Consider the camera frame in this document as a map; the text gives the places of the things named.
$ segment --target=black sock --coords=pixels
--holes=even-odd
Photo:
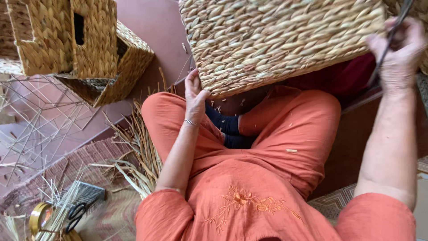
[[[226,134],[224,138],[224,146],[229,149],[250,149],[256,138],[257,136],[230,136]]]
[[[218,129],[221,128],[221,132],[233,136],[239,135],[238,116],[221,115],[207,103],[205,103],[205,114]]]

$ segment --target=orange pants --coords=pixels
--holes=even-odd
[[[163,162],[177,138],[185,111],[185,99],[166,92],[151,95],[143,103],[144,122]],[[336,136],[340,111],[337,99],[325,92],[276,86],[241,117],[240,133],[258,135],[248,150],[226,148],[220,130],[205,116],[188,191],[197,182],[198,174],[224,160],[235,159],[271,170],[306,199],[324,178],[324,163]]]

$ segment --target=silver bracelet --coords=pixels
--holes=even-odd
[[[198,125],[199,125],[198,123],[193,122],[193,121],[188,120],[188,119],[184,119],[184,121],[186,121],[186,122],[187,122],[187,123],[189,123],[190,125],[194,125],[194,126],[198,126]]]

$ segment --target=hand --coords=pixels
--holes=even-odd
[[[199,80],[198,70],[194,69],[184,80],[186,87],[186,116],[185,118],[201,123],[205,115],[205,100],[210,96],[210,92],[201,91],[201,81]]]
[[[392,29],[396,19],[390,18],[385,22],[387,31]],[[366,42],[377,60],[388,44],[385,37],[375,34],[367,37]],[[426,47],[422,23],[414,18],[406,18],[397,29],[380,68],[382,87],[386,94],[414,88],[414,76]]]

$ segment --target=knee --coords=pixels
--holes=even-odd
[[[145,117],[154,116],[160,110],[167,111],[167,108],[177,103],[180,97],[168,92],[152,94],[141,105],[141,115]]]
[[[321,90],[302,91],[301,98],[305,102],[326,114],[340,116],[341,107],[336,97]]]

